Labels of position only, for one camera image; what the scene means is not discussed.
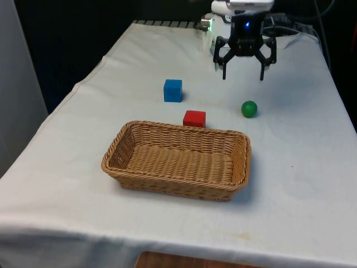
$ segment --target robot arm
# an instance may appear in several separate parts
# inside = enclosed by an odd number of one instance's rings
[[[223,79],[226,77],[226,65],[234,57],[255,56],[261,63],[260,80],[264,79],[265,68],[277,61],[277,47],[275,37],[263,39],[263,21],[266,13],[271,9],[274,0],[214,0],[212,12],[231,17],[230,36],[217,36],[213,62],[223,67]],[[266,44],[271,49],[271,55],[266,58],[260,51]],[[220,49],[225,45],[229,51],[220,56]]]

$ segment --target cube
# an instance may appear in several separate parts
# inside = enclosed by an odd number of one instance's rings
[[[165,81],[163,86],[163,100],[165,102],[181,102],[182,101],[182,80]]]
[[[184,126],[206,127],[206,112],[186,111]]]

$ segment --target basket rim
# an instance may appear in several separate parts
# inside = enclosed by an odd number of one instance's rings
[[[119,169],[116,167],[111,167],[109,165],[109,162],[114,154],[117,144],[120,142],[120,140],[122,139],[122,137],[124,136],[126,131],[129,130],[134,125],[160,126],[160,127],[166,128],[166,129],[174,128],[176,130],[178,128],[180,128],[183,131],[221,133],[221,134],[225,134],[225,135],[233,135],[235,137],[241,137],[245,140],[244,175],[236,183],[212,183],[212,182],[207,182],[207,181],[187,179],[187,178],[180,177],[180,176],[168,176],[168,175],[161,175],[161,174],[156,174],[156,173],[151,173],[151,172],[133,171],[133,170]],[[116,177],[126,177],[126,178],[132,178],[132,179],[146,179],[146,180],[150,180],[150,181],[167,181],[167,182],[171,182],[171,183],[183,183],[183,184],[190,184],[190,185],[194,185],[194,186],[203,186],[203,187],[210,188],[210,189],[216,189],[216,190],[221,189],[221,190],[235,192],[238,189],[244,187],[248,182],[247,174],[248,174],[249,167],[247,165],[247,162],[248,162],[248,157],[250,157],[250,152],[251,152],[251,147],[250,147],[249,137],[246,134],[239,132],[239,131],[215,130],[215,129],[207,129],[207,128],[201,128],[201,127],[189,127],[189,126],[173,125],[173,124],[168,124],[168,123],[135,120],[135,121],[130,121],[130,122],[126,123],[120,129],[119,133],[116,135],[113,142],[110,144],[108,151],[105,153],[105,155],[102,159],[101,167],[104,172],[106,172],[108,175],[112,176],[115,179],[116,179]]]

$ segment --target ball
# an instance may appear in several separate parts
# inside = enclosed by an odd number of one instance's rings
[[[242,114],[245,117],[253,117],[257,114],[258,106],[255,102],[248,100],[242,104]]]

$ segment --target blue cube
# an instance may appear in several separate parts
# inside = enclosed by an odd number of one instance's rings
[[[163,86],[163,100],[165,102],[181,102],[182,101],[182,80],[165,81]]]

